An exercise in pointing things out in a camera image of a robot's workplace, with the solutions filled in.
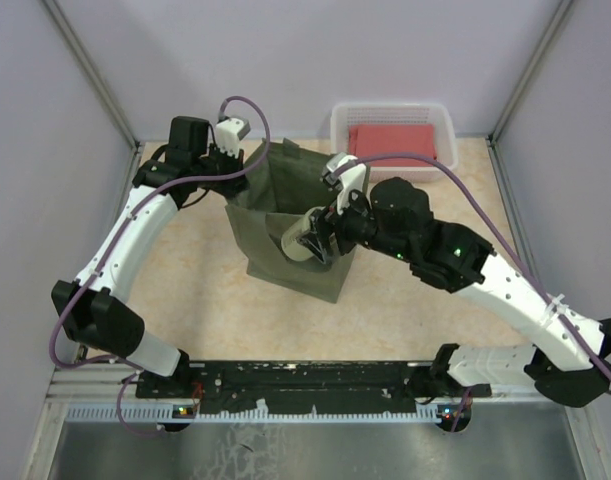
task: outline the green bag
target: green bag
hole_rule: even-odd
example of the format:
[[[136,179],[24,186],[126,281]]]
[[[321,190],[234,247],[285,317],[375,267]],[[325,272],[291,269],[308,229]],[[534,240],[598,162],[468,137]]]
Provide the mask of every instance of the green bag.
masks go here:
[[[246,163],[254,162],[263,148],[264,144]],[[281,250],[287,229],[310,208],[325,207],[336,198],[337,192],[330,192],[320,181],[331,158],[287,139],[270,143],[267,161],[247,174],[250,188],[228,200],[225,210],[236,244],[249,259],[248,275],[336,303],[354,252],[328,266],[315,258],[294,262]]]

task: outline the beige floor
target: beige floor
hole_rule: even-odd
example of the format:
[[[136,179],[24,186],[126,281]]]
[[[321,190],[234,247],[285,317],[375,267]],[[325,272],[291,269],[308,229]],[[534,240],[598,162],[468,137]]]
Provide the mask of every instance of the beige floor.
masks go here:
[[[298,143],[329,149],[328,141]],[[246,142],[246,151],[256,145]],[[148,144],[143,158],[156,146]],[[458,150],[459,176],[509,236],[485,141],[459,139]],[[491,239],[449,180],[422,186],[437,218],[464,223]],[[396,260],[362,249],[336,305],[248,277],[224,205],[210,194],[176,215],[129,301],[152,333],[194,359],[413,360],[432,359],[443,343],[522,342],[493,314],[420,283]]]

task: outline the metal frame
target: metal frame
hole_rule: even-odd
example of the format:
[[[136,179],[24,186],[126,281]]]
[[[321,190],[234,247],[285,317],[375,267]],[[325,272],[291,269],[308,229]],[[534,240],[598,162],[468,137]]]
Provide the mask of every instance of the metal frame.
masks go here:
[[[501,112],[501,115],[496,122],[496,126],[494,130],[489,136],[490,143],[492,145],[496,145],[499,139],[503,135],[507,124],[511,120],[514,112],[520,105],[522,98],[527,93],[530,85],[536,78],[536,75],[545,60],[545,56],[551,50],[554,41],[560,35],[560,32],[563,30],[567,21],[569,20],[573,7],[576,4],[576,0],[561,0],[556,7],[556,11],[554,15],[549,21],[543,36],[538,42],[534,53],[532,54],[525,70],[521,74],[521,77],[518,80],[518,83],[514,87],[514,91],[509,98],[509,101],[505,105],[505,108]]]
[[[78,38],[78,35],[65,16],[63,9],[56,0],[39,1],[45,8],[47,15],[54,23],[54,26],[65,42],[65,45],[67,45],[69,50],[72,52],[74,60],[92,87],[92,90],[96,94],[96,97],[98,98],[98,101],[102,105],[103,109],[105,109],[109,115],[112,123],[118,129],[129,146],[136,150],[138,148],[139,141],[136,138],[129,121],[127,120],[125,112],[123,112],[123,109],[120,107],[118,101],[116,100],[116,96],[112,93],[107,82],[103,80],[103,76],[100,74],[98,67]]]

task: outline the white plastic basket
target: white plastic basket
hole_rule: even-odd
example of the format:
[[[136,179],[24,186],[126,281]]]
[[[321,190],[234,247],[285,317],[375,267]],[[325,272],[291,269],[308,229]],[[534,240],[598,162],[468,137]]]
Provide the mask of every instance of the white plastic basket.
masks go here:
[[[450,170],[458,166],[456,136],[452,119],[447,109],[439,104],[418,103],[342,103],[332,110],[331,146],[332,152],[346,152],[349,143],[349,129],[354,125],[395,124],[434,125],[434,146],[437,160]],[[400,176],[411,182],[433,182],[444,173],[436,167],[372,167],[370,182],[378,182],[393,176]]]

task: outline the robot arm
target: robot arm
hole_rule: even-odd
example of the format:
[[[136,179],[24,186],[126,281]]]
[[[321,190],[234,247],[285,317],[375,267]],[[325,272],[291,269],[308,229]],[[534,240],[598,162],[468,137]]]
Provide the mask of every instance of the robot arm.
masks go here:
[[[434,219],[427,194],[400,178],[375,185],[368,200],[360,191],[363,165],[338,178],[333,174],[354,158],[339,154],[330,161],[322,180],[339,191],[337,200],[310,211],[307,221],[294,227],[297,231],[286,234],[284,240],[291,240],[284,242],[286,255],[297,260],[292,254],[298,246],[322,262],[333,262],[334,243],[341,255],[355,245],[376,250],[408,263],[422,282],[493,311],[529,339],[530,344],[516,347],[443,345],[434,370],[464,387],[534,385],[544,396],[573,407],[608,390],[609,380],[571,338],[551,304],[489,242],[464,225]],[[611,353],[611,318],[593,320],[556,299],[553,303],[567,310],[599,358]]]
[[[172,120],[165,161],[152,159],[140,167],[127,204],[101,248],[73,282],[59,281],[54,286],[52,301],[61,314],[80,286],[91,282],[63,324],[71,340],[117,355],[165,377],[174,375],[181,358],[187,357],[147,332],[142,318],[126,305],[134,279],[156,237],[191,193],[202,187],[230,197],[246,188],[247,181],[239,177],[218,183],[177,185],[157,194],[135,216],[132,211],[157,187],[170,181],[189,176],[224,175],[243,168],[239,141],[249,132],[249,123],[240,118],[223,119],[215,128],[216,144],[208,147],[209,128],[207,120],[191,117]],[[116,233],[124,225],[127,225],[125,231],[113,244]],[[109,257],[99,269],[108,251]]]

